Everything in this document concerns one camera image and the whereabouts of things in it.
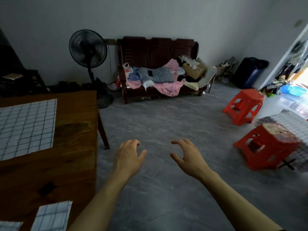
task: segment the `cardboard box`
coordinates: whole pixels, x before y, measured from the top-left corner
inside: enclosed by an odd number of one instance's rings
[[[194,70],[189,66],[187,62],[183,64],[182,68],[185,70],[186,75],[192,77],[193,79],[201,77],[206,71],[206,67],[202,64],[198,64],[197,69]]]

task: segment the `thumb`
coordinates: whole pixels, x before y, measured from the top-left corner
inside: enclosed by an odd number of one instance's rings
[[[141,160],[141,163],[144,161],[145,156],[147,155],[147,150],[143,150],[140,154],[140,156],[138,157],[138,159]]]
[[[170,156],[171,156],[172,159],[174,159],[174,161],[175,161],[178,165],[180,165],[181,163],[183,163],[183,159],[180,158],[179,156],[177,156],[176,154],[170,153]]]

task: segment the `stool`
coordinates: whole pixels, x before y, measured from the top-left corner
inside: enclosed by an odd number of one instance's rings
[[[241,90],[222,112],[229,114],[235,125],[241,126],[244,123],[252,123],[262,107],[264,99],[265,97],[255,89]]]
[[[276,169],[299,146],[299,140],[280,124],[265,123],[233,144],[243,154],[251,170]]]

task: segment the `fan grille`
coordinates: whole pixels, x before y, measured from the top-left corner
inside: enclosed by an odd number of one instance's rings
[[[69,43],[72,58],[81,66],[88,67],[86,55],[80,43],[90,44],[94,47],[94,55],[90,61],[90,68],[98,67],[107,57],[107,45],[105,40],[95,31],[79,30],[75,32]]]

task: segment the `sofa armrest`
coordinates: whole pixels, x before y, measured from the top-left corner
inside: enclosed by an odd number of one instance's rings
[[[119,73],[120,81],[123,83],[126,83],[126,76],[125,76],[124,68],[122,65],[118,65],[118,73]]]

